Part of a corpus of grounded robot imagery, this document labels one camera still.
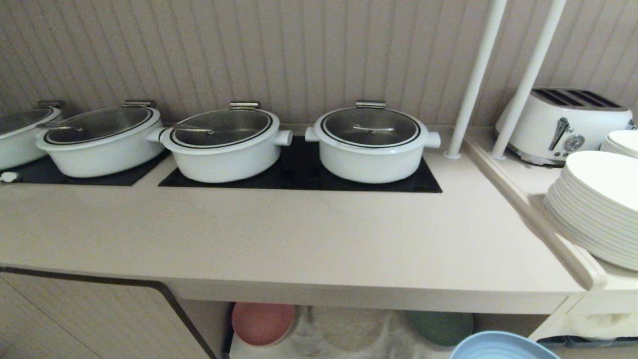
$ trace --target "toaster dial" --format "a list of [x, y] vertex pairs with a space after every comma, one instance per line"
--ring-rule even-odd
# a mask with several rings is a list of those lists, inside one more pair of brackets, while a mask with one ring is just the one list
[[585, 137], [583, 137], [582, 135], [571, 135], [570, 137], [567, 137], [567, 139], [563, 143], [563, 147], [567, 151], [575, 151], [579, 149], [584, 143]]

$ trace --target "glass lid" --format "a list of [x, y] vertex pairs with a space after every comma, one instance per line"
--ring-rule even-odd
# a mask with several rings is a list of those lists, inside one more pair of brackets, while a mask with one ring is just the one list
[[416, 121], [404, 114], [363, 107], [326, 116], [322, 128], [337, 141], [364, 147], [398, 146], [420, 133]]
[[220, 147], [248, 141], [264, 133], [272, 118], [252, 109], [206, 112], [174, 126], [173, 140], [187, 147]]
[[53, 112], [52, 109], [33, 109], [0, 118], [0, 135], [33, 125]]
[[87, 112], [48, 126], [45, 140], [54, 144], [75, 144], [121, 134], [151, 118], [144, 107], [116, 107]]

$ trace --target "toaster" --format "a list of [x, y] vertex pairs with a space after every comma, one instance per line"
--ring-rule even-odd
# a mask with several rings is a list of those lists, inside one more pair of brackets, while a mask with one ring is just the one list
[[[496, 122], [497, 133], [510, 110]], [[598, 150], [614, 130], [631, 128], [632, 111], [586, 90], [533, 88], [508, 147], [537, 165], [564, 165], [570, 153]]]

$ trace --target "white pot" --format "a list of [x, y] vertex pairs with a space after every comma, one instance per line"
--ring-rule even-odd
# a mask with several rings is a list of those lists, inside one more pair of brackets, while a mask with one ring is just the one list
[[[400, 115], [403, 121], [413, 121], [414, 133], [404, 141], [394, 144], [363, 144], [348, 141], [330, 134], [324, 120], [337, 112], [361, 109], [365, 106], [349, 107], [328, 112], [315, 121], [314, 126], [306, 129], [307, 142], [319, 142], [320, 157], [323, 165], [332, 173], [350, 181], [360, 183], [390, 183], [402, 180], [413, 174], [419, 167], [423, 147], [438, 148], [441, 139], [438, 133], [428, 132], [419, 120], [399, 111], [373, 108], [374, 111], [391, 111], [392, 116]], [[353, 121], [353, 128], [362, 127]], [[370, 133], [393, 128], [365, 128]]]
[[41, 119], [28, 126], [0, 135], [0, 169], [23, 165], [47, 155], [46, 151], [36, 146], [36, 136], [41, 132], [37, 126], [41, 123], [61, 119], [62, 111], [57, 107], [33, 111], [42, 111]]
[[[291, 131], [279, 131], [279, 118], [271, 112], [257, 111], [269, 117], [267, 128], [247, 139], [215, 145], [190, 145], [176, 137], [177, 128], [156, 130], [148, 139], [160, 141], [170, 149], [180, 171], [188, 178], [203, 183], [225, 183], [243, 180], [268, 169], [279, 158], [280, 146], [288, 146]], [[176, 126], [204, 116], [233, 114], [231, 110], [210, 111], [190, 117]]]
[[87, 127], [98, 121], [109, 121], [113, 111], [144, 109], [146, 118], [135, 126], [120, 132], [81, 142], [61, 143], [51, 140], [48, 130], [38, 135], [37, 146], [49, 153], [60, 171], [72, 177], [95, 177], [112, 174], [140, 165], [159, 155], [164, 149], [158, 143], [146, 140], [148, 134], [161, 128], [160, 112], [151, 107], [116, 107], [86, 112], [60, 122], [60, 125], [74, 123], [82, 117]]

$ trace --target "cabinet door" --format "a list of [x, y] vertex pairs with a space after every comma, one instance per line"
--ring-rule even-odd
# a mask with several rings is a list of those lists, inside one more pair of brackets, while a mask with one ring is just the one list
[[0, 358], [100, 359], [2, 277], [0, 273]]
[[140, 286], [141, 281], [124, 285], [118, 284], [122, 280], [77, 280], [93, 278], [80, 276], [3, 277], [101, 358], [214, 358], [185, 314], [180, 316], [164, 293]]

